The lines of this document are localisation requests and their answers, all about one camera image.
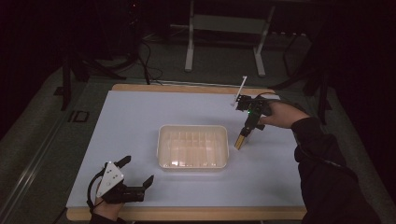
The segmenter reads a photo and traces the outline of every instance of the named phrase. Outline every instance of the black cable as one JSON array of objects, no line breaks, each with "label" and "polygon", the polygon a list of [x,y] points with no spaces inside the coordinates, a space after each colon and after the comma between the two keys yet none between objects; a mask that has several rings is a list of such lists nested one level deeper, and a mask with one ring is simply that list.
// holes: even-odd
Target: black cable
[{"label": "black cable", "polygon": [[99,206],[101,203],[103,203],[105,200],[102,200],[98,204],[94,205],[92,209],[90,209],[91,213],[93,212],[93,209],[95,209],[97,206]]},{"label": "black cable", "polygon": [[259,98],[259,99],[254,98],[254,99],[251,99],[251,100],[246,100],[246,102],[259,102],[259,101],[266,101],[266,102],[268,102],[268,103],[271,103],[271,102],[280,102],[280,103],[283,103],[283,104],[286,104],[286,105],[291,105],[291,106],[293,106],[293,107],[296,107],[296,108],[299,109],[299,110],[302,110],[302,109],[300,108],[299,105],[294,104],[294,103],[289,102],[289,101],[286,101],[286,100],[268,99],[268,98],[262,98],[262,99],[260,99],[260,98]]},{"label": "black cable", "polygon": [[[159,83],[160,85],[162,85],[162,83],[161,83],[158,79],[163,75],[163,71],[160,70],[160,69],[158,69],[158,68],[152,68],[152,67],[149,67],[149,66],[148,66],[148,64],[149,64],[149,58],[150,58],[150,56],[151,56],[151,47],[150,47],[147,43],[145,43],[144,41],[142,41],[142,44],[143,44],[144,46],[146,46],[146,48],[148,49],[148,57],[146,58],[146,61],[145,61],[145,62],[144,62],[143,59],[140,57],[140,55],[138,56],[139,61],[141,62],[141,65],[143,66],[143,69],[144,69],[146,82],[149,84],[149,81],[152,80],[152,81],[155,81],[155,82]],[[149,69],[157,70],[157,71],[159,71],[161,74],[160,74],[158,77],[153,77],[153,76],[151,75],[151,73],[149,72]]]},{"label": "black cable", "polygon": [[[259,95],[257,95],[257,96],[262,96],[263,94],[273,94],[273,95],[276,95],[276,93],[273,93],[273,92],[263,92],[263,93],[260,93]],[[299,109],[299,110],[301,110],[301,111],[303,111],[303,112],[305,112],[306,113],[306,111],[303,109],[303,107],[302,106],[300,106],[300,105],[298,105],[298,104],[295,104],[295,103],[293,103],[291,100],[288,100],[286,97],[283,97],[282,96],[282,98],[283,99],[268,99],[268,98],[264,98],[267,102],[280,102],[280,103],[283,103],[283,104],[286,104],[286,105],[291,105],[291,106],[293,106],[293,107],[295,107],[295,108],[297,108],[297,109]]]},{"label": "black cable", "polygon": [[56,224],[59,219],[61,219],[62,215],[64,214],[64,212],[67,210],[67,208],[65,207],[62,212],[55,218],[55,220],[53,220],[52,224]]},{"label": "black cable", "polygon": [[88,206],[90,207],[90,212],[91,212],[91,213],[92,213],[92,211],[93,211],[93,208],[95,208],[95,205],[93,204],[93,202],[92,202],[92,200],[91,200],[91,190],[92,190],[92,186],[93,186],[93,183],[95,182],[95,180],[96,180],[97,178],[99,178],[100,176],[102,176],[102,175],[105,173],[105,169],[106,169],[106,168],[103,168],[101,172],[97,173],[97,174],[95,175],[95,177],[91,180],[90,185],[88,186],[88,190],[87,190],[87,204],[88,204]]}]

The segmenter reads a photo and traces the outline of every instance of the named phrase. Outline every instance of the wooden table edge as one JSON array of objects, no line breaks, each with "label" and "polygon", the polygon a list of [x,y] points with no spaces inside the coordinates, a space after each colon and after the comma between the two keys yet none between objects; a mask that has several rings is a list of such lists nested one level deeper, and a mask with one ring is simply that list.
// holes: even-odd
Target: wooden table edge
[{"label": "wooden table edge", "polygon": [[[116,84],[111,89],[113,91],[162,91],[162,92],[191,92],[191,93],[219,93],[237,94],[238,87],[213,87],[213,86],[181,86],[181,85],[137,85],[137,84]],[[269,89],[247,89],[243,88],[241,94],[274,94],[275,91]]]},{"label": "wooden table edge", "polygon": [[[266,207],[123,207],[120,217],[130,221],[301,220],[304,206]],[[72,221],[90,220],[88,207],[69,208]]]}]

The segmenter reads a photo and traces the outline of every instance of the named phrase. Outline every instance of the white stick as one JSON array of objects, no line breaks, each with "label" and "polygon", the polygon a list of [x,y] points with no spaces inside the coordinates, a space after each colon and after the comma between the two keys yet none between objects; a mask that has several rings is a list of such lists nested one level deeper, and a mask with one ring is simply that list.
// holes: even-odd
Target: white stick
[{"label": "white stick", "polygon": [[241,87],[239,87],[238,93],[235,95],[235,98],[233,99],[233,103],[231,104],[232,106],[235,106],[236,99],[238,99],[239,93],[241,92],[242,88],[244,87],[245,81],[247,80],[248,77],[247,77],[247,76],[244,76],[244,77],[242,77],[242,78],[243,78],[244,80],[242,81]]}]

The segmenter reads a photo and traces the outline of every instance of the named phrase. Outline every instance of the table leg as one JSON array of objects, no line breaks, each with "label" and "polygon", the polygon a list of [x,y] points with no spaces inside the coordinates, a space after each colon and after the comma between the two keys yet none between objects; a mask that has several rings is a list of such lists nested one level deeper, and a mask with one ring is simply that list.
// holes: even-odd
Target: table leg
[{"label": "table leg", "polygon": [[257,47],[253,48],[254,58],[256,61],[257,72],[259,77],[265,76],[264,65],[262,64],[262,46],[264,45],[265,37],[268,35],[268,28],[271,24],[271,19],[274,15],[275,7],[271,7],[270,13],[268,14],[267,20],[262,27],[262,38]]},{"label": "table leg", "polygon": [[187,47],[186,65],[184,70],[186,72],[192,71],[192,59],[194,56],[194,1],[190,2],[190,25],[189,25],[189,46]]}]

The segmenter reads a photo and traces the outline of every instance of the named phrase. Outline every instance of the metal stand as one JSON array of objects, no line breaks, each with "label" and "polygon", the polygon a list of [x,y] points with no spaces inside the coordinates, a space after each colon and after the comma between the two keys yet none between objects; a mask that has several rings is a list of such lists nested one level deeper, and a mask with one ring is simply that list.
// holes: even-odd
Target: metal stand
[{"label": "metal stand", "polygon": [[209,16],[194,14],[194,0],[190,4],[190,25],[189,25],[189,45],[187,48],[186,65],[184,70],[186,72],[192,71],[192,60],[194,55],[194,29],[197,30],[210,30],[222,32],[237,32],[245,34],[258,34],[261,35],[261,40],[257,47],[253,48],[254,58],[257,66],[259,77],[265,76],[264,65],[262,63],[262,46],[265,37],[268,35],[268,28],[271,19],[274,15],[275,7],[272,6],[266,20],[222,17],[222,16]]},{"label": "metal stand", "polygon": [[62,105],[62,110],[66,110],[67,106],[71,100],[71,71],[73,71],[77,81],[87,82],[90,78],[86,70],[86,64],[90,67],[97,69],[104,75],[124,80],[126,77],[120,77],[119,75],[113,73],[108,68],[102,66],[94,59],[91,59],[87,55],[83,53],[78,53],[74,50],[73,47],[67,47],[64,51],[64,58],[63,58],[63,87],[62,87],[62,96],[64,98],[64,102]]}]

